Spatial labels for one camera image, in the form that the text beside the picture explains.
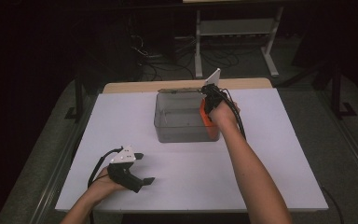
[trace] black cable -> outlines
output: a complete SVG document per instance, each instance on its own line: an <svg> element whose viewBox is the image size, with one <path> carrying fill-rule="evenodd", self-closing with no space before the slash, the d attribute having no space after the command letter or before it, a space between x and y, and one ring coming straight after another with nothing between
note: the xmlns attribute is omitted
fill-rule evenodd
<svg viewBox="0 0 358 224"><path fill-rule="evenodd" d="M107 175L101 175L101 176L95 178L94 181L92 181L92 183L94 183L95 181L97 181L97 180L99 180L99 179L101 179L101 178L104 178L104 177L106 177L106 176L107 176Z"/></svg>
<svg viewBox="0 0 358 224"><path fill-rule="evenodd" d="M188 67L188 66L191 64L191 62L194 61L194 52L193 52L193 51L188 51L187 53L185 53L185 54L182 55L181 57L178 57L178 58L177 58L177 61L179 61L180 59L182 59L183 57L185 57L188 53L191 53L191 54L190 54L190 59L188 60L188 62L187 62L185 65L183 65L184 67Z"/></svg>
<svg viewBox="0 0 358 224"><path fill-rule="evenodd" d="M246 55L246 54L251 54L257 50L260 50L260 47L255 47L253 49L249 49L248 51L245 52L241 52L241 53L235 53L235 55L240 56L240 55Z"/></svg>
<svg viewBox="0 0 358 224"><path fill-rule="evenodd" d="M202 58L205 60L206 63L208 63L209 65L213 66L213 67L219 67L219 68L229 68L231 67L231 64L227 64L227 63L222 63L219 62L215 59L212 59L211 57L207 56L205 53L201 53L200 54L202 56Z"/></svg>
<svg viewBox="0 0 358 224"><path fill-rule="evenodd" d="M158 79L160 81L162 81L162 76L158 75L157 73L146 73L146 72L143 72L143 75L146 75L146 81L154 81L156 79L156 77L158 77Z"/></svg>
<svg viewBox="0 0 358 224"><path fill-rule="evenodd" d="M232 100L231 94L229 93L228 89L222 89L222 91L226 91L227 94L228 94L229 100L230 100L231 102L234 102L234 101Z"/></svg>
<svg viewBox="0 0 358 224"><path fill-rule="evenodd" d="M159 78L161 79L161 81L162 81L162 77L161 77L160 75L158 75L157 70L156 70L156 68L155 68L153 65L151 65L151 64L148 63L148 62L145 62L144 65L151 67L151 68L153 69L153 71L154 71L154 74L147 74L147 73L145 73L145 72L143 72L143 74L153 75L153 78L151 79L151 81L154 81L154 80L156 79L156 77L159 77Z"/></svg>
<svg viewBox="0 0 358 224"><path fill-rule="evenodd" d="M229 63L231 63L231 61L228 59L230 56L233 56L235 59L236 59L236 62L235 63L231 63L232 65L237 65L240 60L238 59L238 57L235 55L235 52L236 50L235 49L231 49L229 50L228 52L225 52L224 50L212 50L211 49L211 53L213 54L213 56L216 58L216 59L226 59L229 61Z"/></svg>
<svg viewBox="0 0 358 224"><path fill-rule="evenodd" d="M212 54L216 59L225 59L230 66L235 66L240 63L240 59L236 55L232 53L226 53L223 50L220 50L220 52L223 53L224 55L219 55L218 52L214 50L212 51Z"/></svg>
<svg viewBox="0 0 358 224"><path fill-rule="evenodd" d="M162 68L162 67L155 66L154 64L174 65L174 66L178 66L179 68L166 69L166 68ZM194 79L193 72L191 72L190 69L188 69L187 67L185 67L185 66L183 66L183 65L177 64L177 63L151 63L150 65L153 66L153 67L155 67L155 68L157 68L157 69L163 70L163 71L178 71L178 70L181 70L181 69L185 69L185 70L191 75L191 79Z"/></svg>
<svg viewBox="0 0 358 224"><path fill-rule="evenodd" d="M104 154L104 155L98 160L97 164L95 165L94 170L93 170L92 173L91 173L91 176L89 177L89 182L88 182L87 188L89 188L89 187L91 186L91 184L92 184L95 180L97 180L97 179L99 179L99 178L102 177L102 176L101 176L101 177L98 177L98 178L96 178L96 179L94 180L95 175L97 174L98 170L100 169L100 167L101 167L101 165L103 164L103 161L106 159L106 157L107 157L108 155L110 155L111 153L113 153L113 152L119 152L121 149L123 149L123 147L122 147L122 148L115 148L115 149L113 149L113 150L110 150L110 151L108 151L106 154ZM93 214L92 210L91 210L91 212L89 213L89 223L90 223L90 224L94 224L94 214Z"/></svg>
<svg viewBox="0 0 358 224"><path fill-rule="evenodd" d="M332 195L323 185L320 185L320 188L321 188L321 190L324 191L324 192L327 194L327 196L331 199L331 201L333 202L334 206L335 206L336 209L337 209L340 223L341 223L341 224L344 224L344 216L342 216L341 209L339 208L338 203L337 203L336 200L334 199L333 195Z"/></svg>
<svg viewBox="0 0 358 224"><path fill-rule="evenodd" d="M240 112L238 112L237 107L232 102L232 99L228 99L220 90L217 90L216 88L213 88L213 91L216 92L218 95L220 95L223 100L226 102L226 104L230 107L231 111L234 113L235 119L237 120L238 126L240 128L241 134L244 139L246 139L245 130L243 129L243 124L240 116Z"/></svg>

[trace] table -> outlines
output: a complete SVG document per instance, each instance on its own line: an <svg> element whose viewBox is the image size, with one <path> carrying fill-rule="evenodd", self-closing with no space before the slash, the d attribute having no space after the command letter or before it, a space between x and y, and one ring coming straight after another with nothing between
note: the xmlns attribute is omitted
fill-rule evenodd
<svg viewBox="0 0 358 224"><path fill-rule="evenodd" d="M223 138L212 143L177 144L162 144L157 139L153 125L157 90L201 85L201 80L106 85L98 96L56 209L67 211L72 207L86 190L102 155L132 145L135 152L145 156L134 163L131 172L139 178L153 176L156 180L137 194L114 194L95 209L124 214L245 212ZM248 142L266 165L289 210L327 209L277 90L266 78L222 79L220 87L230 89L240 105ZM109 161L106 158L102 167Z"/></svg>

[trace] transparent container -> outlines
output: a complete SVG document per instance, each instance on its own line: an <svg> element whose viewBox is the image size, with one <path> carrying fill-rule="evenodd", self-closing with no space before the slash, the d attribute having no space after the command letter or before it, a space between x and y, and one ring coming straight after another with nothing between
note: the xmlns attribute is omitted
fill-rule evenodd
<svg viewBox="0 0 358 224"><path fill-rule="evenodd" d="M217 126L205 126L200 115L204 98L200 92L160 92L157 95L154 125L161 143L214 142Z"/></svg>

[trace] hand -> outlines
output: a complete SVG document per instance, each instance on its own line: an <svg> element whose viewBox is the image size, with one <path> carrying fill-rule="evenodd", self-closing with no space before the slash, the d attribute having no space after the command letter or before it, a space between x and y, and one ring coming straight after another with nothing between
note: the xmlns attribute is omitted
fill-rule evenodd
<svg viewBox="0 0 358 224"><path fill-rule="evenodd" d="M110 179L107 168L104 167L91 186L86 190L84 196L95 206L113 192L122 189L125 188Z"/></svg>
<svg viewBox="0 0 358 224"><path fill-rule="evenodd" d="M104 167L91 186L69 210L61 224L86 223L87 217L95 205L113 192L121 189L125 188L111 180L107 173L107 168Z"/></svg>
<svg viewBox="0 0 358 224"><path fill-rule="evenodd" d="M236 106L238 112L240 112L241 110L237 107L237 103L234 102L234 105ZM224 101L222 101L217 108L213 109L211 113L209 113L209 117L219 128L222 128L222 126L226 124L237 125L234 113Z"/></svg>

